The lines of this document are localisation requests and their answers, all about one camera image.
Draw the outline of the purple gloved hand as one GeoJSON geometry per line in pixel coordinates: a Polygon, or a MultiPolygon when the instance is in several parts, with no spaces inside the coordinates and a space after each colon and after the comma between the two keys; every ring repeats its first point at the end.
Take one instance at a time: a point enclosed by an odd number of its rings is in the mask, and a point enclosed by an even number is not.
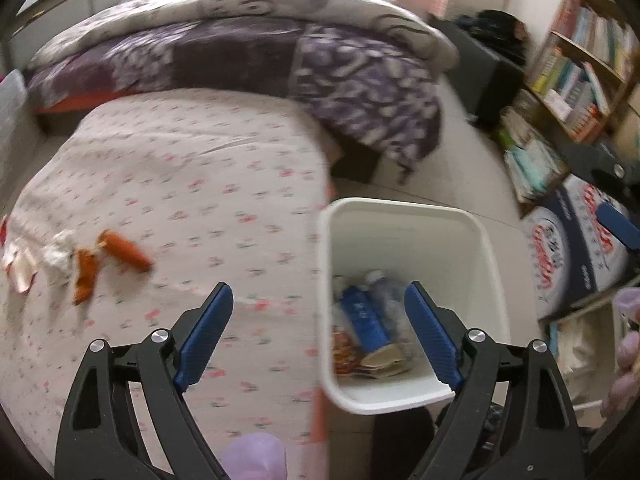
{"type": "Polygon", "coordinates": [[[613,306],[627,321],[633,322],[636,329],[631,330],[617,347],[618,375],[603,401],[603,418],[626,408],[639,393],[639,304],[638,287],[623,288],[613,298],[613,306]]]}

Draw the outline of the purple gloved left hand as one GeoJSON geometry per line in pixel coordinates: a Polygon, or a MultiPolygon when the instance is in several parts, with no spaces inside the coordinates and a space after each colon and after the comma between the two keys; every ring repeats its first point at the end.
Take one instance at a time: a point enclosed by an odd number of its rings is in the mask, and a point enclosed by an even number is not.
{"type": "Polygon", "coordinates": [[[272,434],[254,432],[231,442],[221,465],[231,480],[286,480],[288,465],[283,443],[272,434]]]}

